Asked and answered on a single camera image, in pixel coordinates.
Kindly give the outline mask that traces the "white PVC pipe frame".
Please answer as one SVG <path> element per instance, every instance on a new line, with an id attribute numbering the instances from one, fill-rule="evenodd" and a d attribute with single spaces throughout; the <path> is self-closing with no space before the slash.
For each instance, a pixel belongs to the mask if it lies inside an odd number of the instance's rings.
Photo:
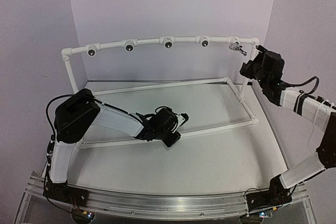
<path id="1" fill-rule="evenodd" d="M 239 38 L 239 37 L 211 37 L 211 36 L 194 36 L 194 37 L 174 37 L 166 36 L 159 38 L 149 38 L 149 39 L 127 39 L 116 42 L 109 43 L 95 43 L 87 44 L 83 47 L 77 48 L 65 48 L 61 51 L 62 59 L 65 63 L 67 74 L 70 80 L 70 84 L 74 93 L 78 93 L 79 89 L 75 80 L 75 76 L 72 70 L 70 57 L 75 54 L 86 53 L 89 57 L 94 57 L 97 52 L 123 47 L 126 51 L 132 52 L 135 47 L 142 45 L 162 45 L 167 49 L 173 47 L 176 43 L 196 43 L 200 44 L 202 47 L 207 47 L 210 43 L 225 43 L 230 45 L 232 42 L 239 42 L 242 46 L 244 44 L 251 45 L 250 59 L 256 56 L 256 45 L 258 44 L 258 38 Z M 242 87 L 237 89 L 232 80 L 229 77 L 215 78 L 215 79 L 202 79 L 196 81 L 178 81 L 166 84 L 156 84 L 151 86 L 141 86 L 135 88 L 123 88 L 115 90 L 97 91 L 97 95 L 107 95 L 116 93 L 126 93 L 133 91 L 145 91 L 154 90 L 161 88 L 174 88 L 174 87 L 184 87 L 184 86 L 194 86 L 201 84 L 214 84 L 217 82 L 223 82 L 229 85 L 231 91 L 235 94 L 236 99 L 239 101 L 240 105 L 244 108 L 249 116 L 247 121 L 241 121 L 236 123 L 229 123 L 224 126 L 210 127 L 207 129 L 193 130 L 190 132 L 180 133 L 181 137 L 191 137 L 199 136 L 209 133 L 220 132 L 224 130 L 235 129 L 242 126 L 255 125 L 259 122 L 257 115 L 251 110 L 248 103 L 245 101 L 244 95 L 247 88 L 248 81 L 245 79 L 243 81 Z M 167 106 L 160 106 L 157 108 L 154 114 L 138 115 L 131 114 L 119 108 L 115 108 L 106 103 L 101 103 L 102 106 L 106 107 L 106 110 L 100 112 L 98 116 L 94 119 L 94 123 L 113 129 L 119 132 L 124 132 L 132 136 L 133 142 L 138 141 L 161 141 L 162 137 L 169 132 L 178 132 L 178 129 L 174 131 L 175 125 L 177 123 L 176 113 L 172 111 Z"/>

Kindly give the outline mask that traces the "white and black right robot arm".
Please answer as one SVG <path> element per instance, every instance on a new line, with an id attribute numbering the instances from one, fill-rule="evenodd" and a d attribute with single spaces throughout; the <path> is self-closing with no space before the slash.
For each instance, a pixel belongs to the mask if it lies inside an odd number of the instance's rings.
<path id="1" fill-rule="evenodd" d="M 318 82 L 319 78 L 314 76 L 302 84 L 284 82 L 281 77 L 285 61 L 281 55 L 261 45 L 256 46 L 256 50 L 257 56 L 242 65 L 240 74 L 256 80 L 269 102 L 305 118 L 324 135 L 313 154 L 272 178 L 267 190 L 257 189 L 244 194 L 248 212 L 290 203 L 298 184 L 335 167 L 335 104 L 322 97 L 313 96 L 313 91 L 304 92 L 299 89 L 312 81 Z"/>

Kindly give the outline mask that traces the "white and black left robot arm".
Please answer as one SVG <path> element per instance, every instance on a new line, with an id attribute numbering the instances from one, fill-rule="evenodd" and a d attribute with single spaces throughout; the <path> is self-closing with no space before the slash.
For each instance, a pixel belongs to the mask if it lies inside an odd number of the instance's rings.
<path id="1" fill-rule="evenodd" d="M 189 120 L 186 113 L 177 114 L 168 106 L 142 115 L 127 112 L 104 103 L 89 89 L 53 98 L 49 104 L 65 99 L 55 109 L 55 119 L 47 118 L 52 130 L 48 143 L 47 167 L 43 195 L 47 200 L 83 206 L 88 191 L 68 185 L 68 167 L 73 150 L 91 126 L 101 126 L 124 133 L 136 140 L 162 141 L 172 147 L 180 138 L 178 128 Z"/>

